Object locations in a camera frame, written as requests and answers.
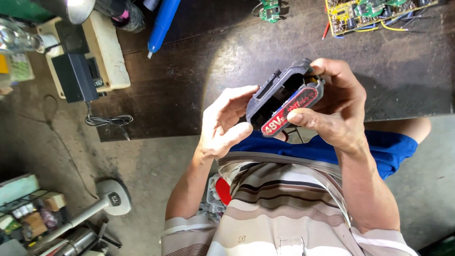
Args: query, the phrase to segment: circuit board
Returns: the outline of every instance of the circuit board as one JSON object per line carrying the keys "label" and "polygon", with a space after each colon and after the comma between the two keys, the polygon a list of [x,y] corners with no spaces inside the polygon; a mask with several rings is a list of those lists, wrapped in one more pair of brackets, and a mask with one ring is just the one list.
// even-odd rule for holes
{"label": "circuit board", "polygon": [[333,36],[435,5],[438,0],[325,0]]}
{"label": "circuit board", "polygon": [[259,10],[259,17],[268,22],[275,23],[280,18],[281,7],[278,0],[260,0],[263,8]]}

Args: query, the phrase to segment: blue tool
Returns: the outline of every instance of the blue tool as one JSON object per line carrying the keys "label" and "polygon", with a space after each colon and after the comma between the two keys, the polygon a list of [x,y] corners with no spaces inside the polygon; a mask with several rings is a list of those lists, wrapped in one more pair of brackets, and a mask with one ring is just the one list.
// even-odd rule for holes
{"label": "blue tool", "polygon": [[155,19],[155,25],[147,43],[149,51],[147,57],[149,59],[151,58],[152,53],[158,51],[161,44],[163,44],[164,37],[171,26],[178,4],[180,4],[180,0],[163,0],[161,3],[158,16]]}

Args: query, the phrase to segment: workbench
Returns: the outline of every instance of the workbench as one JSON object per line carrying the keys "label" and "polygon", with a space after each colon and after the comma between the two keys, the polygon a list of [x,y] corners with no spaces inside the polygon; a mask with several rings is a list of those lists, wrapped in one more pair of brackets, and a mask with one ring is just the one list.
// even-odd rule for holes
{"label": "workbench", "polygon": [[[93,114],[130,114],[131,138],[198,135],[202,112],[229,87],[263,85],[301,58],[346,61],[365,87],[365,121],[452,114],[455,84],[455,1],[429,8],[411,32],[380,29],[337,39],[329,33],[323,0],[289,1],[285,20],[251,15],[256,0],[182,0],[165,45],[147,59],[147,28],[117,31],[131,86],[94,101]],[[98,128],[101,141],[124,139],[115,126]]]}

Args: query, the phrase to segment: hand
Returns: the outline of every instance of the hand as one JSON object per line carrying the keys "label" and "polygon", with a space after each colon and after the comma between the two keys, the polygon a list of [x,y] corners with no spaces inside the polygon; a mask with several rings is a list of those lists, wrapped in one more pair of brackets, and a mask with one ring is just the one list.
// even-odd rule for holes
{"label": "hand", "polygon": [[225,89],[204,111],[201,140],[196,150],[202,159],[224,157],[233,145],[253,132],[251,124],[237,123],[246,114],[248,102],[258,90],[259,86]]}
{"label": "hand", "polygon": [[313,75],[327,76],[324,96],[311,109],[288,114],[293,124],[315,130],[327,143],[345,152],[366,144],[364,134],[366,91],[344,61],[317,59]]}

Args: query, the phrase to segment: power adapter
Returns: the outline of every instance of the power adapter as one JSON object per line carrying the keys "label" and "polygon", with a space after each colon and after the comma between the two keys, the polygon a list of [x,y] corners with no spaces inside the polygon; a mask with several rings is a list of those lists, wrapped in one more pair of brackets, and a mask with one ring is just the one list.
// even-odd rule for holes
{"label": "power adapter", "polygon": [[122,129],[123,136],[131,141],[130,134],[123,127],[133,121],[131,115],[114,118],[100,118],[91,115],[91,101],[99,98],[87,59],[82,54],[65,53],[52,58],[58,80],[68,103],[84,101],[87,105],[85,122],[90,126],[117,125]]}

